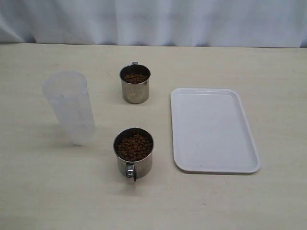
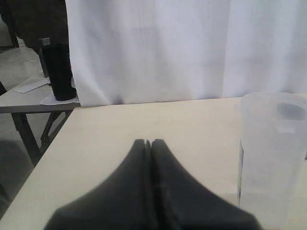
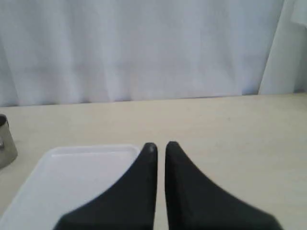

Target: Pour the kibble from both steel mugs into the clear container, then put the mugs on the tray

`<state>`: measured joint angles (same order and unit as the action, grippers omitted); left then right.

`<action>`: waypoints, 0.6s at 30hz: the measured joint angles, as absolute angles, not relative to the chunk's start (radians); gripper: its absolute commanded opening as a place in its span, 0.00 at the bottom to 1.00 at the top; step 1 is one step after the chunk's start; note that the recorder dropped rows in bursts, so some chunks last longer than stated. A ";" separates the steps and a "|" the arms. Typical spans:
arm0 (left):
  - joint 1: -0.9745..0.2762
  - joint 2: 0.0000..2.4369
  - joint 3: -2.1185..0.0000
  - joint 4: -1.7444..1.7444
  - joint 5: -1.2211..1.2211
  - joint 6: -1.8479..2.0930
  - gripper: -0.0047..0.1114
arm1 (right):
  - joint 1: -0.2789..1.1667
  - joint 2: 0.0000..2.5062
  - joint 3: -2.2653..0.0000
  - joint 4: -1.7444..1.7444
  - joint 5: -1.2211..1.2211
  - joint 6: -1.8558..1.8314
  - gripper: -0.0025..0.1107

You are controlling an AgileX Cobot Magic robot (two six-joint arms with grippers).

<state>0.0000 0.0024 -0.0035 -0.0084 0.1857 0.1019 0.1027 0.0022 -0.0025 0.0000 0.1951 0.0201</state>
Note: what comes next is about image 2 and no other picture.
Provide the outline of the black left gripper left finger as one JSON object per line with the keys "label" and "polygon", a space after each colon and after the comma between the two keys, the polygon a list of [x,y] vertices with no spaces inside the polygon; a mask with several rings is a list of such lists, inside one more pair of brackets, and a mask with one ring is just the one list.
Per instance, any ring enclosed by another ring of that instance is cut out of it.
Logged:
{"label": "black left gripper left finger", "polygon": [[47,230],[152,230],[150,143],[134,141],[122,163],[97,187],[58,208]]}

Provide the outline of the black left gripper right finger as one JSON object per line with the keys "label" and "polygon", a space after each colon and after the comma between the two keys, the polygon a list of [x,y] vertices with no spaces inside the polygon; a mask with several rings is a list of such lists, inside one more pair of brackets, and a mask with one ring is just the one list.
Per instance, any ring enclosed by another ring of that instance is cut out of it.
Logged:
{"label": "black left gripper right finger", "polygon": [[151,146],[152,188],[160,230],[259,230],[250,213],[199,183],[164,140]]}

